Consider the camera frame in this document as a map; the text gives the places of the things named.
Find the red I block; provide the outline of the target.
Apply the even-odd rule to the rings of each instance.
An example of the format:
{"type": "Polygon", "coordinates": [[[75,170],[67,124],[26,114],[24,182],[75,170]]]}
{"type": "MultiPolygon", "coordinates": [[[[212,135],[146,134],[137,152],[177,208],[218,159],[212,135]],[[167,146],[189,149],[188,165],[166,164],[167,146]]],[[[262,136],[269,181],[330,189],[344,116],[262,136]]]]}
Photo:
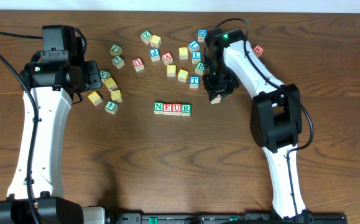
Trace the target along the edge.
{"type": "Polygon", "coordinates": [[[218,95],[217,97],[215,97],[211,100],[211,104],[217,104],[220,101],[221,101],[221,95],[218,95]]]}

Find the green R block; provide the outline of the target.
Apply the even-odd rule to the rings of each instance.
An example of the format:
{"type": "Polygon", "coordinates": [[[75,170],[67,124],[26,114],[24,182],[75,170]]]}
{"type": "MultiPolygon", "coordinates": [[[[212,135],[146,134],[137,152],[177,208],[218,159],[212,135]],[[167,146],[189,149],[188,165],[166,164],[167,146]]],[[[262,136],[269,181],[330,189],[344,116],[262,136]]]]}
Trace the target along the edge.
{"type": "Polygon", "coordinates": [[[182,116],[190,116],[191,115],[192,106],[191,104],[182,104],[182,116]]]}

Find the red E block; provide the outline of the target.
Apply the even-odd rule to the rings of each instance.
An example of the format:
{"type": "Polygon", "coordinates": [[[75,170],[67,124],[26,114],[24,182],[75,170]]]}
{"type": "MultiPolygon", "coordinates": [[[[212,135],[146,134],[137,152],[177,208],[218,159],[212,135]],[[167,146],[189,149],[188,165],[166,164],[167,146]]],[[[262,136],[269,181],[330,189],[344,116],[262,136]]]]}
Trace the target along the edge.
{"type": "Polygon", "coordinates": [[[171,103],[163,104],[163,114],[164,115],[172,115],[172,104],[171,103]]]}

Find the green N block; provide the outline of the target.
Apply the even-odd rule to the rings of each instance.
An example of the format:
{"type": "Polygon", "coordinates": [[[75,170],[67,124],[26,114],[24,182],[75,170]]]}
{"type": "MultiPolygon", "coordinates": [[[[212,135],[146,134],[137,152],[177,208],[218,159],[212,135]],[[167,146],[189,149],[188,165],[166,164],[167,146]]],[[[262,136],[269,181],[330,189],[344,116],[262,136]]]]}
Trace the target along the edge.
{"type": "Polygon", "coordinates": [[[164,104],[162,102],[155,102],[154,103],[154,113],[155,114],[162,114],[163,113],[164,104]]]}

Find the blue P block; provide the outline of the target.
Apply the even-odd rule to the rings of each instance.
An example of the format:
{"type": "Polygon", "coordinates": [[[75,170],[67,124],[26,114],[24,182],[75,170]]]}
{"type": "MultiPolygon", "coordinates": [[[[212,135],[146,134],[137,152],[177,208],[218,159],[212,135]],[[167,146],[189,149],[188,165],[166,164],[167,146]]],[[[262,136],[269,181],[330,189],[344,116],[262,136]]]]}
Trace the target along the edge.
{"type": "Polygon", "coordinates": [[[159,61],[160,60],[160,52],[159,49],[153,48],[149,50],[151,61],[159,61]]]}

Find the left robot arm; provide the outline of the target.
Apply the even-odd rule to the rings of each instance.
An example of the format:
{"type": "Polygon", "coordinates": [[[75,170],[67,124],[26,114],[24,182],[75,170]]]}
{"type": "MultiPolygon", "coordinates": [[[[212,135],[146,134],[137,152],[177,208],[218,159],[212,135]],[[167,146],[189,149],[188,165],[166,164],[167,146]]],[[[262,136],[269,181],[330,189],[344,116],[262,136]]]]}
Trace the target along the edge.
{"type": "Polygon", "coordinates": [[[101,88],[98,64],[85,60],[87,41],[79,29],[43,26],[43,49],[21,72],[24,129],[19,160],[0,223],[106,223],[103,207],[82,207],[64,199],[62,146],[74,97],[101,88]]]}

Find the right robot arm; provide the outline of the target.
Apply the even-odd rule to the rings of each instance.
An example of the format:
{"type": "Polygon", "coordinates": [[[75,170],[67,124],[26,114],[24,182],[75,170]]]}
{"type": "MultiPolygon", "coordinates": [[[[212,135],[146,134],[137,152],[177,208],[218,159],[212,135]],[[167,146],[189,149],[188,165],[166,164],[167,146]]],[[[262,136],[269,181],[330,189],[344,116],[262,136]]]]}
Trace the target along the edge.
{"type": "Polygon", "coordinates": [[[274,213],[281,220],[296,219],[306,209],[297,172],[303,109],[298,88],[275,78],[239,29],[210,30],[205,45],[209,72],[203,75],[203,84],[210,101],[230,95],[240,85],[246,88],[252,98],[251,134],[269,165],[274,213]]]}

